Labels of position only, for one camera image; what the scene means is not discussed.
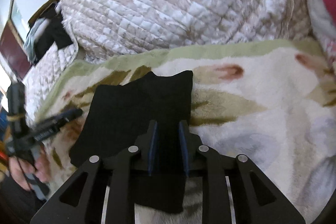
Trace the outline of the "person's left hand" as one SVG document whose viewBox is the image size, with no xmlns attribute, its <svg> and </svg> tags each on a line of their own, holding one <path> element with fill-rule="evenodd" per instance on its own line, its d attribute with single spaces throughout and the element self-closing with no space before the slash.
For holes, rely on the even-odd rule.
<svg viewBox="0 0 336 224">
<path fill-rule="evenodd" d="M 35 166 L 29 162 L 16 157 L 9 158 L 9 171 L 14 181 L 24 190 L 29 191 L 31 185 L 25 179 L 25 174 L 34 174 L 42 183 L 47 183 L 51 179 L 50 162 L 46 155 L 44 145 L 41 145 L 41 155 L 35 161 Z"/>
</svg>

